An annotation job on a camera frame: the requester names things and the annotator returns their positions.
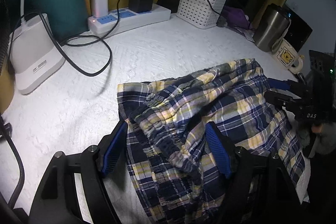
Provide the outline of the purple cloth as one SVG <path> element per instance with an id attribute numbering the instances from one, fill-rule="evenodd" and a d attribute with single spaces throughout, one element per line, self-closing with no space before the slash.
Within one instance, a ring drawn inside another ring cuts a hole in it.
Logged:
<path id="1" fill-rule="evenodd" d="M 242 9 L 224 6 L 217 21 L 218 27 L 242 28 L 253 30 L 249 17 Z"/>

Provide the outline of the white textured table cover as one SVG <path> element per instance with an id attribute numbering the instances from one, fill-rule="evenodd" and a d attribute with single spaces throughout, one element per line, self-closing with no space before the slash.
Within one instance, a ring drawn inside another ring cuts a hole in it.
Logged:
<path id="1" fill-rule="evenodd" d="M 66 155 L 82 153 L 112 133 L 120 120 L 117 88 L 125 83 L 177 79 L 190 73 L 241 59 L 254 59 L 271 79 L 289 80 L 293 76 L 274 58 L 241 35 L 227 28 L 201 30 L 174 16 L 116 34 L 100 43 L 85 36 L 65 50 L 77 65 L 94 68 L 106 65 L 94 77 L 79 73 L 65 63 L 47 81 L 27 95 L 17 93 L 1 121 L 13 127 L 9 143 L 23 162 L 24 183 L 15 182 L 17 166 L 8 143 L 1 145 L 1 195 L 22 194 L 20 200 L 1 201 L 14 205 L 9 219 L 29 209 L 52 157 L 58 151 Z M 293 184 L 300 204 L 307 192 L 310 163 L 297 184 Z M 139 201 L 127 169 L 126 147 L 112 173 L 103 180 L 120 223 L 152 223 Z"/>

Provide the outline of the white bear mug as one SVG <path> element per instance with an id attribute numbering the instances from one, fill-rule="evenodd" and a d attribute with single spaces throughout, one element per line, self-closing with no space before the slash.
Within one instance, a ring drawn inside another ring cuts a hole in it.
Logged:
<path id="1" fill-rule="evenodd" d="M 296 75 L 302 70 L 304 57 L 299 55 L 284 38 L 272 46 L 271 52 L 272 57 L 291 73 Z"/>

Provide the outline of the white perforated plastic basket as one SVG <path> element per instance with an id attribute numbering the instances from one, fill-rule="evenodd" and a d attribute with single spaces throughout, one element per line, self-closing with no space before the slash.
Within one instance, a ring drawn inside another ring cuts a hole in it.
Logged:
<path id="1" fill-rule="evenodd" d="M 194 27 L 215 27 L 226 0 L 180 0 L 176 16 Z"/>

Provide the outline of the blue yellow plaid pants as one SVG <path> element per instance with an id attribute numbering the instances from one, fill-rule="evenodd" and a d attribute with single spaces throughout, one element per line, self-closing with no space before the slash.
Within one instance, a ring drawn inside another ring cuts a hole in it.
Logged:
<path id="1" fill-rule="evenodd" d="M 305 170 L 299 140 L 286 112 L 266 102 L 269 90 L 254 59 L 118 86 L 127 169 L 152 223 L 213 217 L 234 172 L 231 144 L 256 156 L 278 155 L 298 183 Z"/>

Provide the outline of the black television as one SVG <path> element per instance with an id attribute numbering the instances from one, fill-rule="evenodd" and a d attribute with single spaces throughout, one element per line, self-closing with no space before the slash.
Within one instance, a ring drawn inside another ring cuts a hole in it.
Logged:
<path id="1" fill-rule="evenodd" d="M 287 5 L 282 7 L 291 19 L 291 24 L 284 39 L 297 51 L 303 47 L 312 33 L 312 28 Z"/>

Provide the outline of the white USB charger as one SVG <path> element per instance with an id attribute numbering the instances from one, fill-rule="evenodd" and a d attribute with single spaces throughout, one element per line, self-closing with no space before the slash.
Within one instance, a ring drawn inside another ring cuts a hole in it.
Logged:
<path id="1" fill-rule="evenodd" d="M 108 15 L 108 0 L 91 0 L 91 11 L 95 18 Z"/>

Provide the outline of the white power strip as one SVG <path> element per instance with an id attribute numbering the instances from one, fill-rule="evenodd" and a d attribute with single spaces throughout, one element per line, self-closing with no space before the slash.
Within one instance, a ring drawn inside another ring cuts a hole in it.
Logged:
<path id="1" fill-rule="evenodd" d="M 126 32 L 135 28 L 164 22 L 170 19 L 171 11 L 162 6 L 153 4 L 152 10 L 142 13 L 136 13 L 128 8 L 119 9 L 120 20 L 117 26 L 117 10 L 110 11 L 108 15 L 101 18 L 91 16 L 88 18 L 88 27 L 90 32 L 100 37 L 110 37 L 115 34 Z"/>

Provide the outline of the white desk lamp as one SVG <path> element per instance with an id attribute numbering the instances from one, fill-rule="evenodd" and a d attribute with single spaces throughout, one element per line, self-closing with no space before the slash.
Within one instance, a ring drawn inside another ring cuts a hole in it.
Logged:
<path id="1" fill-rule="evenodd" d="M 33 92 L 64 64 L 54 45 L 47 14 L 25 19 L 25 0 L 20 0 L 20 19 L 11 34 L 9 58 L 15 71 L 18 91 Z"/>

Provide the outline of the stainless steel tumbler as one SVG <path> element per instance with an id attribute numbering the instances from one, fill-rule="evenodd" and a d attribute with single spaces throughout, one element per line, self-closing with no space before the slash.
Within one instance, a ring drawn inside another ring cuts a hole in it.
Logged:
<path id="1" fill-rule="evenodd" d="M 271 3 L 261 17 L 253 36 L 254 44 L 264 52 L 270 52 L 278 39 L 282 39 L 291 24 L 289 14 L 279 5 Z"/>

